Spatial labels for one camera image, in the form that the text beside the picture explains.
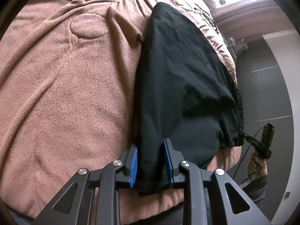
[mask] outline bed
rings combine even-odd
[[[134,76],[157,2],[202,31],[237,83],[202,0],[30,0],[0,42],[0,196],[12,209],[36,217],[78,169],[103,168],[128,148]],[[220,150],[208,170],[228,170],[240,154]],[[182,190],[122,190],[121,223],[182,201]]]

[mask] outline blue gripper pad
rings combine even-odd
[[[172,166],[167,142],[165,139],[163,140],[163,148],[164,148],[164,155],[165,155],[165,165],[166,165],[167,177],[168,177],[169,185],[172,187],[173,183],[174,183],[173,166]]]
[[[131,167],[130,167],[130,176],[129,176],[130,188],[133,187],[136,176],[137,176],[137,148],[134,150]]]

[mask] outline person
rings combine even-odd
[[[258,158],[254,153],[251,155],[247,171],[253,173],[256,167],[259,166],[260,170],[256,179],[244,187],[242,190],[250,197],[250,199],[258,206],[261,207],[266,195],[267,189],[267,175],[268,169],[265,160]]]

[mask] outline black cord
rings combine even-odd
[[[254,135],[254,138],[256,137],[256,135],[258,134],[258,132],[263,128],[263,127],[265,127],[265,126],[267,126],[268,127],[268,125],[264,125],[264,126],[262,126],[257,132],[256,132],[256,134]],[[243,156],[243,158],[241,159],[241,161],[240,161],[240,163],[239,163],[239,165],[238,165],[238,167],[237,167],[237,169],[236,169],[236,171],[235,171],[235,173],[234,173],[234,176],[233,176],[233,180],[234,180],[234,178],[236,177],[236,173],[238,172],[238,169],[239,169],[239,167],[240,167],[240,165],[241,165],[241,163],[242,163],[242,161],[243,161],[243,159],[245,158],[245,156],[246,156],[246,154],[247,154],[247,152],[248,152],[248,150],[250,149],[250,146],[251,146],[251,144],[249,144],[249,147],[248,147],[248,149],[246,150],[246,152],[245,152],[245,154],[244,154],[244,156]]]

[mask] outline round metal pivot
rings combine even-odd
[[[87,172],[88,172],[88,170],[86,168],[79,169],[79,171],[78,171],[78,173],[80,175],[85,175]]]
[[[221,168],[216,169],[216,174],[218,174],[218,175],[223,175],[224,173],[225,173],[225,172],[224,172],[223,169],[221,169]]]
[[[122,161],[120,161],[120,160],[115,160],[115,161],[113,162],[113,164],[114,164],[114,166],[121,166],[121,165],[122,165]]]
[[[188,166],[190,166],[190,162],[189,161],[182,161],[181,163],[180,163],[180,165],[181,166],[183,166],[183,167],[188,167]]]

